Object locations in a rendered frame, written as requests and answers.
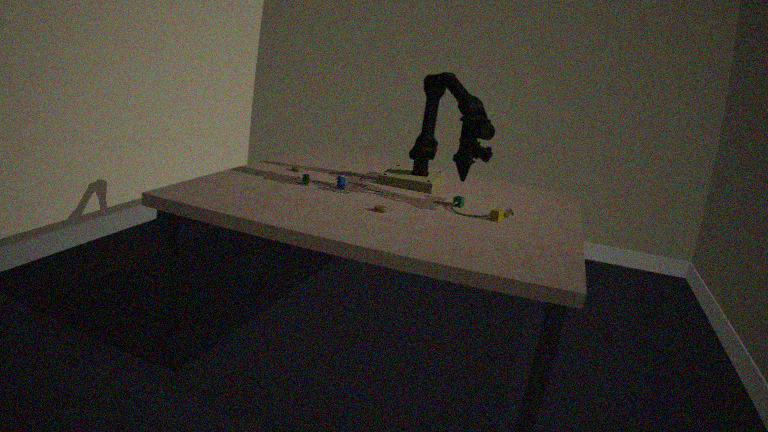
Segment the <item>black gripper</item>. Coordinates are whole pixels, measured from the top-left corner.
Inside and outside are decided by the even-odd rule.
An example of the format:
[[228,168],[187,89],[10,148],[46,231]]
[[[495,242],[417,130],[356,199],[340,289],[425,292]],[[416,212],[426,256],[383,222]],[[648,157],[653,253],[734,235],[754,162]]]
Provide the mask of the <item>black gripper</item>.
[[464,181],[471,164],[476,162],[473,158],[478,159],[478,156],[472,152],[474,145],[478,142],[476,137],[463,136],[459,138],[460,144],[457,153],[453,155],[452,161],[455,161],[458,170],[460,181]]

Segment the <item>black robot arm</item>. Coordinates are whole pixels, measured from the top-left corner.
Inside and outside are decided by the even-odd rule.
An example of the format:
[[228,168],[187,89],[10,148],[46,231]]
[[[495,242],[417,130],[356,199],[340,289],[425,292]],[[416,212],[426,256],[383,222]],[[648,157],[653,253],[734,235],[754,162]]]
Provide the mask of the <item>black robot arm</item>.
[[[422,132],[417,137],[414,147],[409,152],[409,158],[414,160],[413,171],[411,175],[428,177],[429,160],[434,160],[438,141],[434,134],[436,129],[436,117],[439,105],[439,99],[445,94],[446,88],[458,101],[458,107],[464,115],[460,118],[463,121],[461,135],[476,137],[482,140],[490,140],[495,134],[495,128],[488,120],[483,102],[476,96],[471,95],[465,87],[457,80],[453,73],[441,73],[438,75],[428,74],[424,78],[423,90],[426,94],[426,108]],[[480,146],[481,142],[474,145],[472,152],[483,161],[488,161],[492,157],[492,148]]]

